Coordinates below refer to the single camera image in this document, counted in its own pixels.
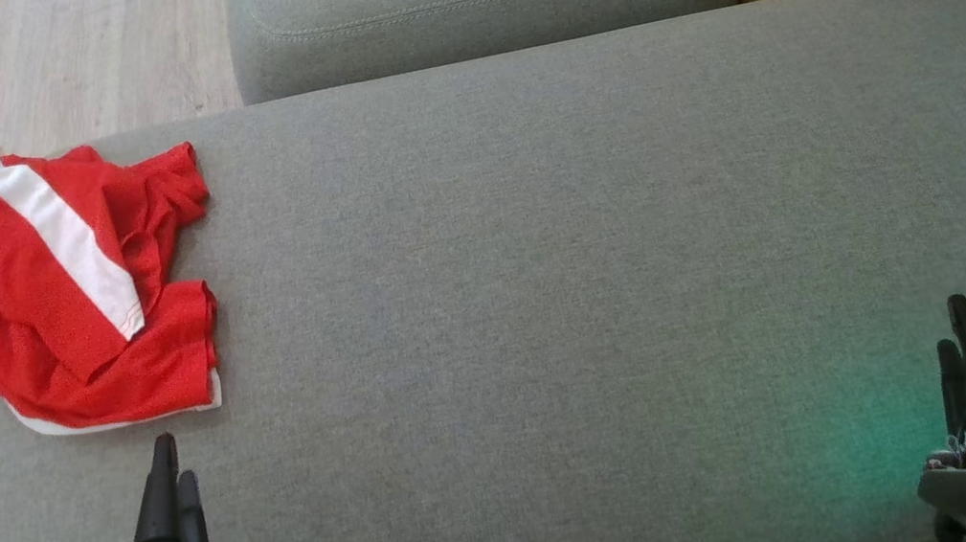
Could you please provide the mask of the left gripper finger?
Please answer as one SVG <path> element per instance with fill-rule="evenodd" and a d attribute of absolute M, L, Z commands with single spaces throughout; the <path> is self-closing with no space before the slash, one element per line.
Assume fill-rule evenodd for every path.
<path fill-rule="evenodd" d="M 143 488 L 134 542 L 184 542 L 180 533 L 179 466 L 174 436 L 163 433 L 153 454 Z"/>
<path fill-rule="evenodd" d="M 205 510 L 193 471 L 178 475 L 177 497 L 185 542 L 210 542 Z"/>

